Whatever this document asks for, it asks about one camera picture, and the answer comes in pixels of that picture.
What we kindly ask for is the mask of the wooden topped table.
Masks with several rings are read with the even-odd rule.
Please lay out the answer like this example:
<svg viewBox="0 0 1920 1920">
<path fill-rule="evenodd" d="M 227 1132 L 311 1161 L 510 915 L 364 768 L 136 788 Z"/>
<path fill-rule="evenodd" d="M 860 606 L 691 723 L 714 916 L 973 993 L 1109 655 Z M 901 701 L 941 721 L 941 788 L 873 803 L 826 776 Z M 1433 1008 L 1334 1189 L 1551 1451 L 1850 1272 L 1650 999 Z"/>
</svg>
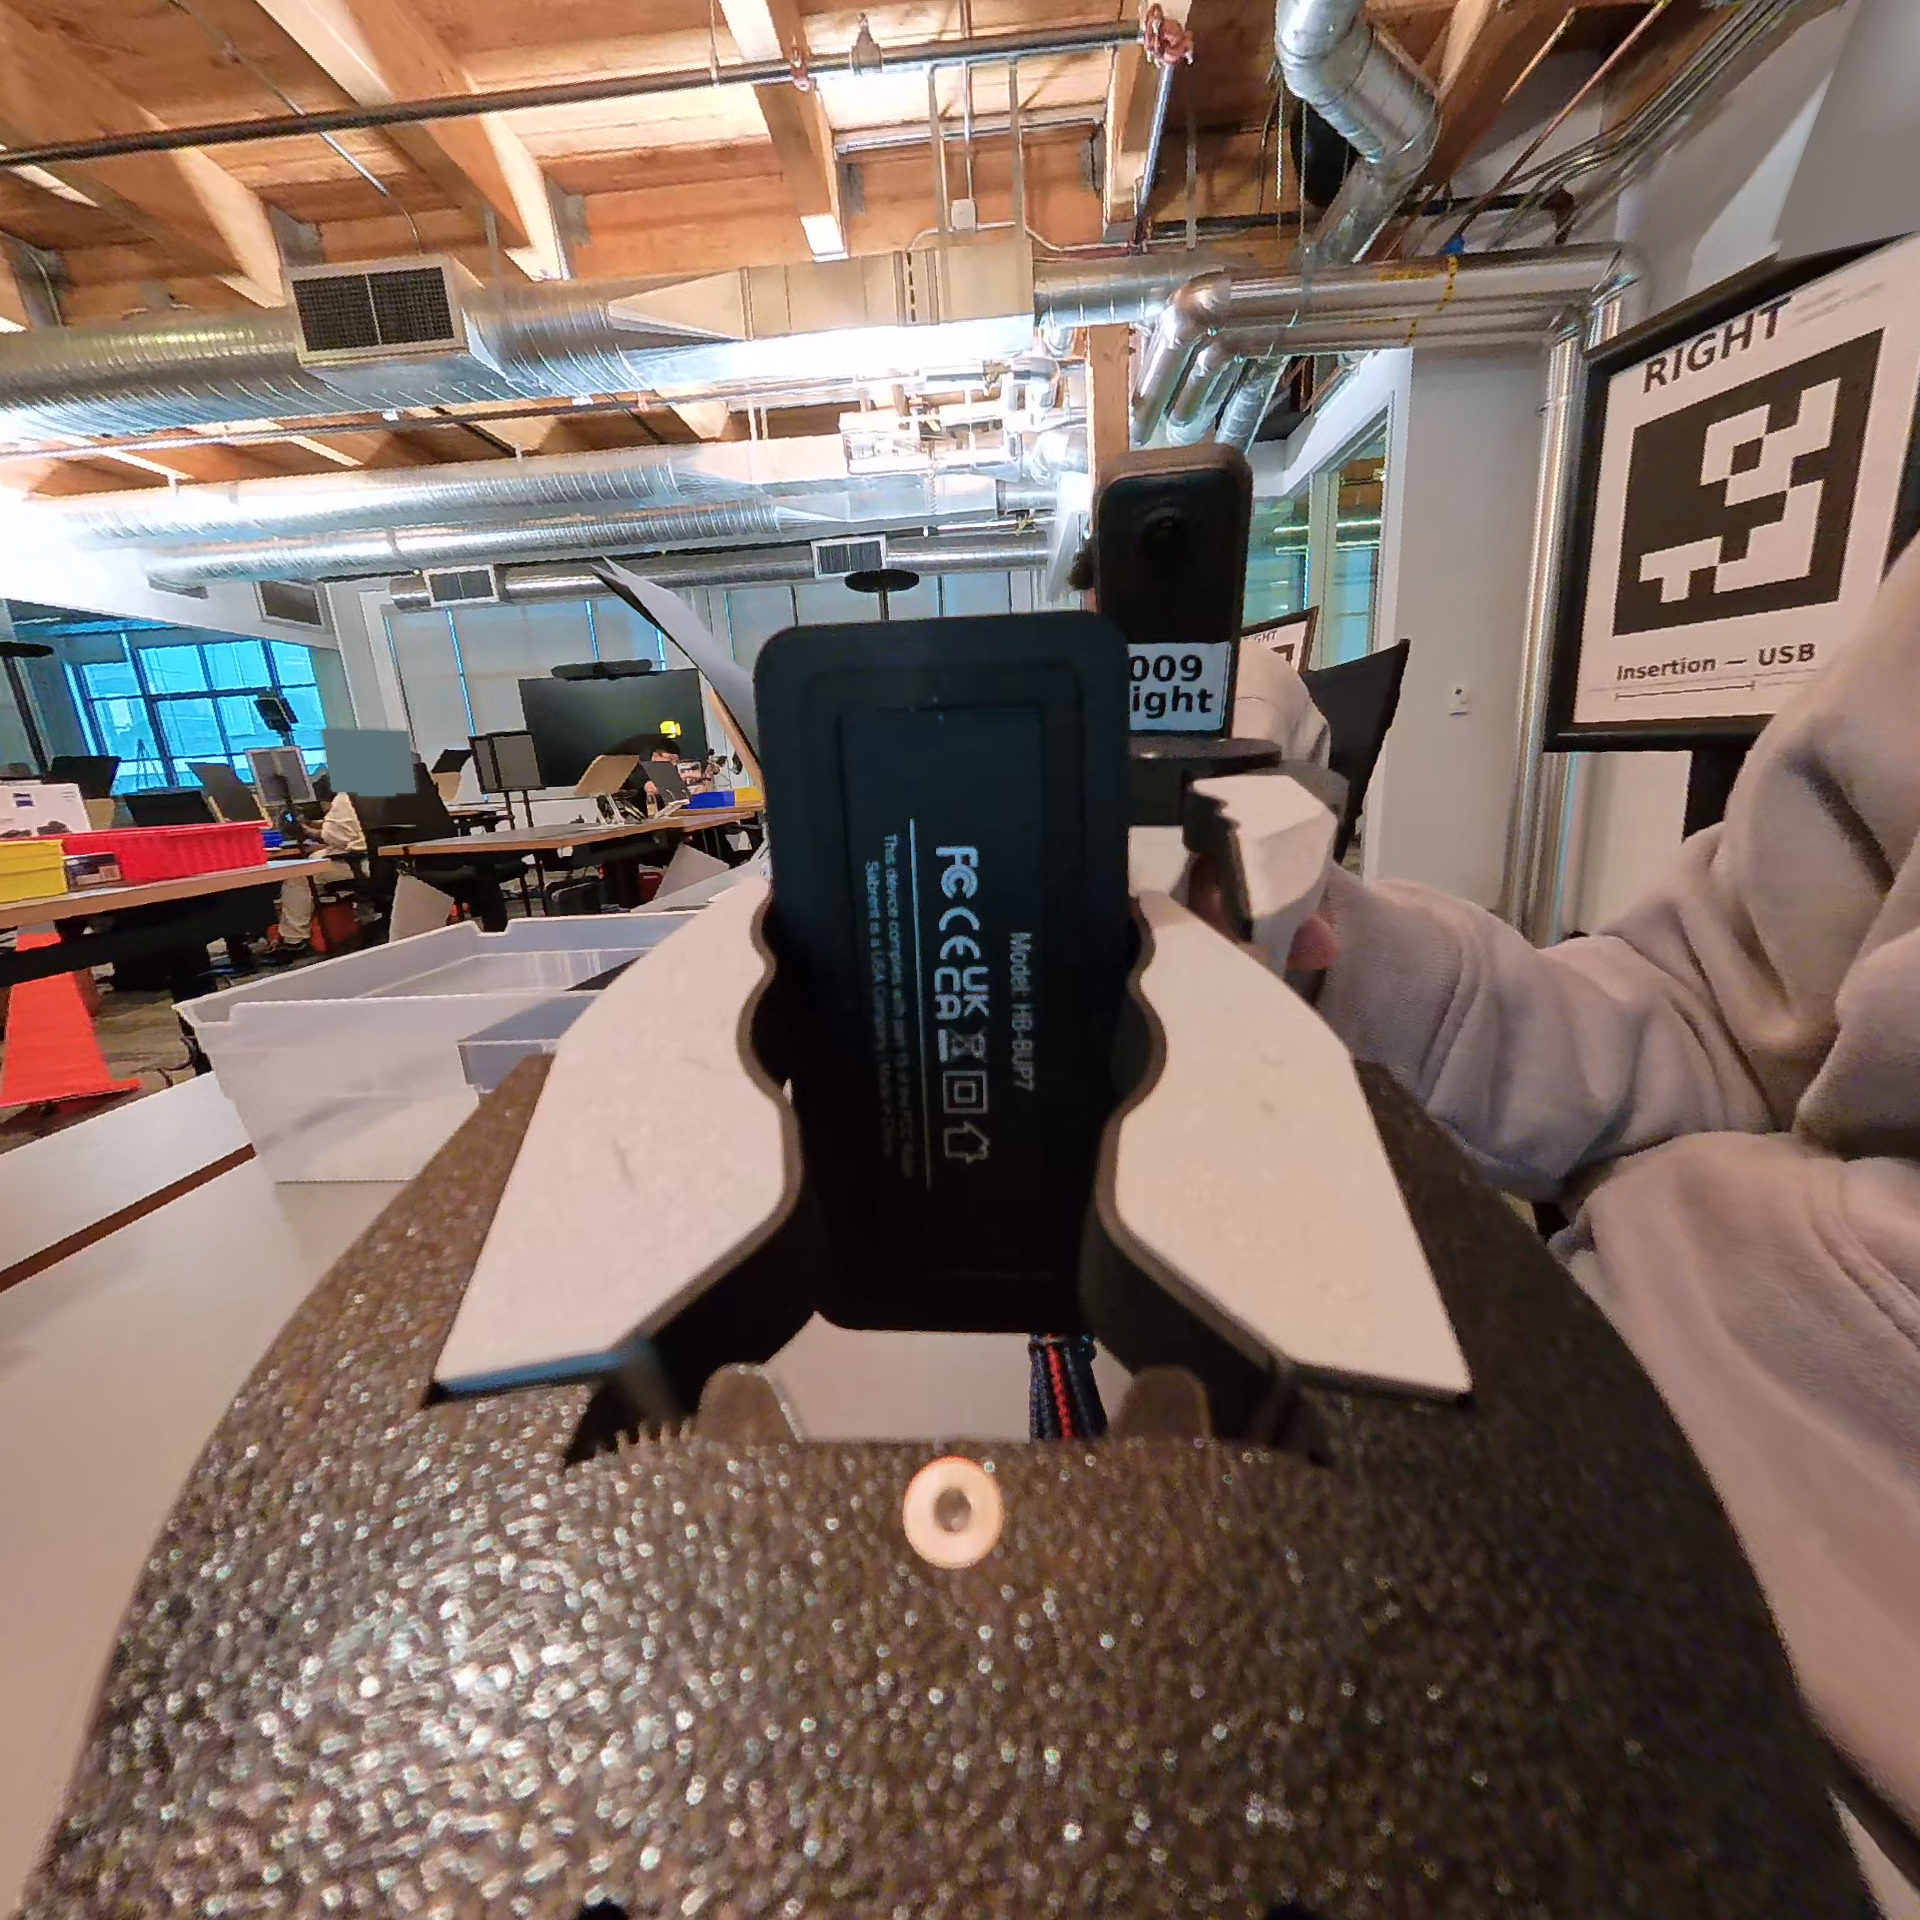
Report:
<svg viewBox="0 0 1920 1920">
<path fill-rule="evenodd" d="M 400 839 L 383 848 L 381 858 L 420 879 L 444 879 L 469 868 L 501 888 L 531 879 L 540 891 L 550 873 L 664 868 L 684 843 L 721 858 L 736 836 L 759 836 L 760 823 L 760 801 L 717 809 L 686 805 L 647 823 L 567 823 L 499 833 Z"/>
<path fill-rule="evenodd" d="M 7 902 L 16 945 L 3 952 L 3 989 L 251 935 L 279 921 L 279 888 L 294 878 L 341 879 L 351 868 L 323 855 Z"/>
</svg>

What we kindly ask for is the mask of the black monitor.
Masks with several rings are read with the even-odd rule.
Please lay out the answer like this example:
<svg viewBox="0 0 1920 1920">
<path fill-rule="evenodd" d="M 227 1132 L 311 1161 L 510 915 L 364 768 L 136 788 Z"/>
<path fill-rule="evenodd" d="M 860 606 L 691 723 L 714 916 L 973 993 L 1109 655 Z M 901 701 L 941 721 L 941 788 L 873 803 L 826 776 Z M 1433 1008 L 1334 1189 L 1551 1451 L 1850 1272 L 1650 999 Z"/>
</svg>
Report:
<svg viewBox="0 0 1920 1920">
<path fill-rule="evenodd" d="M 666 741 L 680 761 L 709 756 L 703 682 L 694 668 L 523 676 L 517 695 L 546 786 L 581 782 L 603 753 L 653 756 Z"/>
</svg>

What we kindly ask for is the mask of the short black USB hub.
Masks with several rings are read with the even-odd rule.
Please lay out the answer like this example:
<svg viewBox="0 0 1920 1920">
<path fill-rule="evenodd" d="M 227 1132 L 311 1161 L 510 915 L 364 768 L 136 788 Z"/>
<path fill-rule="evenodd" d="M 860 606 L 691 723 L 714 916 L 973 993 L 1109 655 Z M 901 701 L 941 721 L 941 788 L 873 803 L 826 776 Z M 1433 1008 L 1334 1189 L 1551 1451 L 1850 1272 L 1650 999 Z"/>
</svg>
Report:
<svg viewBox="0 0 1920 1920">
<path fill-rule="evenodd" d="M 754 696 L 823 1311 L 1081 1331 L 1134 961 L 1121 635 L 1086 611 L 800 626 Z"/>
</svg>

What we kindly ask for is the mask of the clear plastic bin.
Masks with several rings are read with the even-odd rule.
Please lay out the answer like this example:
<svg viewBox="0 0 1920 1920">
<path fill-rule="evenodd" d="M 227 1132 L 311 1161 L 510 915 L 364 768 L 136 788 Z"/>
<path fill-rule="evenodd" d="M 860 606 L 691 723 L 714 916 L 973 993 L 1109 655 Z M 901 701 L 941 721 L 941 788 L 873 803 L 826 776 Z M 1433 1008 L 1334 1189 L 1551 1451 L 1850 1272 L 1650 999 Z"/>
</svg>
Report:
<svg viewBox="0 0 1920 1920">
<path fill-rule="evenodd" d="M 180 1006 L 274 1183 L 404 1183 L 486 1092 L 553 1053 L 590 998 L 731 878 L 659 908 L 451 923 Z"/>
</svg>

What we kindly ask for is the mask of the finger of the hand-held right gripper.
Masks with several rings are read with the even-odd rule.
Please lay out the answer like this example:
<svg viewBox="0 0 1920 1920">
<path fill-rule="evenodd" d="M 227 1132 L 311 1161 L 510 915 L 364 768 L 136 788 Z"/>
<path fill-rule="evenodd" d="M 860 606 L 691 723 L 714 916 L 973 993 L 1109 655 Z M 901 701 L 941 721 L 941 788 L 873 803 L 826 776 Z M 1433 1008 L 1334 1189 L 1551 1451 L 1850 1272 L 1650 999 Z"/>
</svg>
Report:
<svg viewBox="0 0 1920 1920">
<path fill-rule="evenodd" d="M 1320 908 L 1337 813 L 1291 772 L 1210 776 L 1189 786 L 1183 901 L 1270 969 L 1297 969 L 1297 935 Z"/>
</svg>

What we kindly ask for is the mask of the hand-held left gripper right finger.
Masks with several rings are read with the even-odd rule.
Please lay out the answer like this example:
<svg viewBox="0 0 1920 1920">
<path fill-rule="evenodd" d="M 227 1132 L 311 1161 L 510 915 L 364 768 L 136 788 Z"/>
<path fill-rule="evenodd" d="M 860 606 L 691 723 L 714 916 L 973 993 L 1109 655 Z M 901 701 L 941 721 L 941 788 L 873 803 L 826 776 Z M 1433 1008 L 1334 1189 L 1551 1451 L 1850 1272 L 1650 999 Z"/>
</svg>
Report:
<svg viewBox="0 0 1920 1920">
<path fill-rule="evenodd" d="M 1183 902 L 1143 891 L 1127 1096 L 1097 1149 L 1086 1321 L 1181 1368 L 1211 1431 L 1284 1431 L 1300 1388 L 1460 1406 L 1474 1379 L 1353 1053 Z"/>
</svg>

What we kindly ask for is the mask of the red plastic bin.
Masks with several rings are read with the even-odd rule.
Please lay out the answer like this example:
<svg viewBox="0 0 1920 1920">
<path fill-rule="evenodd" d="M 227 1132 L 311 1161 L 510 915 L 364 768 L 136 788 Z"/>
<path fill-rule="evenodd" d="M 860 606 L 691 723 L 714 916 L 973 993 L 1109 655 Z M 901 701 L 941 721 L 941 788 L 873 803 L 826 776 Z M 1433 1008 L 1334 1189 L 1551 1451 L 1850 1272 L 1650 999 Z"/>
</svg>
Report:
<svg viewBox="0 0 1920 1920">
<path fill-rule="evenodd" d="M 270 866 L 261 823 L 183 823 L 159 828 L 104 828 L 61 833 L 66 858 L 110 858 L 121 883 L 149 886 L 210 872 Z"/>
</svg>

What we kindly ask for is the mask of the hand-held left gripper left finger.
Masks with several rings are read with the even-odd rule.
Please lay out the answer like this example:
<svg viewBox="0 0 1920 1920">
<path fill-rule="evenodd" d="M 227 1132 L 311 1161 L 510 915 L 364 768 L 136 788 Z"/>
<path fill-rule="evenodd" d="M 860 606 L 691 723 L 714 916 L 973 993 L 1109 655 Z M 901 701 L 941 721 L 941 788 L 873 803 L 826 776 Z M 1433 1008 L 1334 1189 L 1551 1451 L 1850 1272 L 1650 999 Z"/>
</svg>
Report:
<svg viewBox="0 0 1920 1920">
<path fill-rule="evenodd" d="M 809 1326 L 820 1216 L 754 1042 L 770 902 L 767 878 L 717 893 L 567 1032 L 437 1358 L 450 1398 L 623 1375 L 673 1421 Z"/>
</svg>

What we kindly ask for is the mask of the person's right forearm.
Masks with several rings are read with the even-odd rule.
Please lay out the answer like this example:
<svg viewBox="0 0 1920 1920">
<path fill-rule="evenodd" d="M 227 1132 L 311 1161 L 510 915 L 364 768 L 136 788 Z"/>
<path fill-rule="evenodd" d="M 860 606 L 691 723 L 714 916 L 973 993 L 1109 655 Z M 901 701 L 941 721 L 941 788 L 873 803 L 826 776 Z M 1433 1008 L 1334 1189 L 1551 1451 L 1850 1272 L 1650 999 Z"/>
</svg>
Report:
<svg viewBox="0 0 1920 1920">
<path fill-rule="evenodd" d="M 1317 1008 L 1509 1189 L 1701 1135 L 1917 1161 L 1917 549 L 1597 935 L 1531 945 L 1403 879 L 1327 879 Z"/>
</svg>

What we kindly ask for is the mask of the blue-lit window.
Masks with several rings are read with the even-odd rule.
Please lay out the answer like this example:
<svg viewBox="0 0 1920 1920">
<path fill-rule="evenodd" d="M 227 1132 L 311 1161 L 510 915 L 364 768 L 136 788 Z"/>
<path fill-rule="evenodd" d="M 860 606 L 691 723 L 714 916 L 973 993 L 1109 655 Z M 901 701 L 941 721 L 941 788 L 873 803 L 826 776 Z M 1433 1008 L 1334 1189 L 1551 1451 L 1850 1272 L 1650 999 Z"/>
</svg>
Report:
<svg viewBox="0 0 1920 1920">
<path fill-rule="evenodd" d="M 294 641 L 197 628 L 90 628 L 57 642 L 90 745 L 119 761 L 116 792 L 196 786 L 196 763 L 251 779 L 251 752 L 281 745 L 259 701 L 281 696 L 307 765 L 323 765 L 319 652 Z"/>
</svg>

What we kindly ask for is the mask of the framed black white marker sign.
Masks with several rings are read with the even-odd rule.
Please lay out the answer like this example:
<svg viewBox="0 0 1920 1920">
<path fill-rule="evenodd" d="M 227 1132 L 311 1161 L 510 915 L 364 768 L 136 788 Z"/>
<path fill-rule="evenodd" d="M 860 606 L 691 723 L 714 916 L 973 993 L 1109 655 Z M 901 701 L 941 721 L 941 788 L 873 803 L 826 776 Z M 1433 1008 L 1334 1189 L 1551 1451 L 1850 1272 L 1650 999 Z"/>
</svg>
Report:
<svg viewBox="0 0 1920 1920">
<path fill-rule="evenodd" d="M 1914 531 L 1914 236 L 1761 266 L 1591 348 L 1546 748 L 1759 735 Z"/>
</svg>

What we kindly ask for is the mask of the white desk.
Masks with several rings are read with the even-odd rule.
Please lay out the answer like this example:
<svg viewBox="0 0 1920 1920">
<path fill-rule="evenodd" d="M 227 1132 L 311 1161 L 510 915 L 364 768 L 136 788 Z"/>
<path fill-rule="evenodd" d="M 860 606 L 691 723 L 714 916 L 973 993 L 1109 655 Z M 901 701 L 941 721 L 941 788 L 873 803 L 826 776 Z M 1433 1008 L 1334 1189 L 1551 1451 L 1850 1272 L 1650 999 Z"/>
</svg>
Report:
<svg viewBox="0 0 1920 1920">
<path fill-rule="evenodd" d="M 80 1253 L 3 1395 L 7 1918 L 530 1918 L 586 1658 L 531 1338 L 464 1305 L 544 1088 L 517 1073 L 327 1265 L 261 1161 Z"/>
</svg>

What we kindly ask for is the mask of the person's grey clothing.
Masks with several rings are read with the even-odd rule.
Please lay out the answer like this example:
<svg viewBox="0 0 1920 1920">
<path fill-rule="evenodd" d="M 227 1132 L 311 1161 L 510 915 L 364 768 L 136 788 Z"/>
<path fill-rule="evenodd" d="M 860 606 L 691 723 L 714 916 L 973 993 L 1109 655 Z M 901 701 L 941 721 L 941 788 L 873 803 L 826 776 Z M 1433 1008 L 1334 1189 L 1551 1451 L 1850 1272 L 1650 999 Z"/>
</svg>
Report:
<svg viewBox="0 0 1920 1920">
<path fill-rule="evenodd" d="M 1917 1165 L 1787 1138 L 1583 1176 L 1554 1242 L 1737 1526 L 1794 1679 L 1917 1855 Z"/>
</svg>

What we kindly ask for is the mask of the large air vent grille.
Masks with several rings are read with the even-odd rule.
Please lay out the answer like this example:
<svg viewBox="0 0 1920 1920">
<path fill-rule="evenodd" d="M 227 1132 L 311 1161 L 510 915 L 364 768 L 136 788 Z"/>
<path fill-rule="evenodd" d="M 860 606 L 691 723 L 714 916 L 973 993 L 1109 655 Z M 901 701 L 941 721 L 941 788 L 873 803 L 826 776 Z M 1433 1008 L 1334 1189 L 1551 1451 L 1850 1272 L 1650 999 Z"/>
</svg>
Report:
<svg viewBox="0 0 1920 1920">
<path fill-rule="evenodd" d="M 446 356 L 469 348 L 479 281 L 446 253 L 289 268 L 304 369 Z"/>
</svg>

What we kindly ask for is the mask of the bare metal air duct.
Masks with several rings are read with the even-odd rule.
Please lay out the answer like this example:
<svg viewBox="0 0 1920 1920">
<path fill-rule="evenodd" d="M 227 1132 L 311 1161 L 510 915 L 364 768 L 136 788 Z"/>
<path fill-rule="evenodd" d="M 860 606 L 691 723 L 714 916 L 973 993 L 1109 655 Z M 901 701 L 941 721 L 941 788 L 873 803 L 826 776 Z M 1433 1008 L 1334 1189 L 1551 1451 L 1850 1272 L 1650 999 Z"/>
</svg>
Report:
<svg viewBox="0 0 1920 1920">
<path fill-rule="evenodd" d="M 1164 306 L 1134 383 L 1134 445 L 1250 448 L 1291 362 L 1523 343 L 1577 326 L 1639 268 L 1619 245 L 1444 253 L 1314 278 L 1199 275 Z"/>
<path fill-rule="evenodd" d="M 1277 61 L 1300 108 L 1304 206 L 1317 211 L 1304 268 L 1357 262 L 1420 183 L 1437 145 L 1437 95 L 1364 3 L 1277 3 Z"/>
</svg>

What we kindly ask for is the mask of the black office chair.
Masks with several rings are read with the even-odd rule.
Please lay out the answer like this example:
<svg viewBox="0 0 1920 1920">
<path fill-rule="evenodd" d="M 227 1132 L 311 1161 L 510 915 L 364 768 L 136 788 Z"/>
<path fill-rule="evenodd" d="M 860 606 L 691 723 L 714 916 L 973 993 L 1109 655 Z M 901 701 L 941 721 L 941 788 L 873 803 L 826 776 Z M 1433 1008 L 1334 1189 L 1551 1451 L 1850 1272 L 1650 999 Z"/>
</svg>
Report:
<svg viewBox="0 0 1920 1920">
<path fill-rule="evenodd" d="M 1353 848 L 1370 782 L 1397 718 L 1411 642 L 1401 641 L 1349 662 L 1304 671 L 1304 682 L 1330 731 L 1330 768 L 1347 782 L 1334 861 Z"/>
</svg>

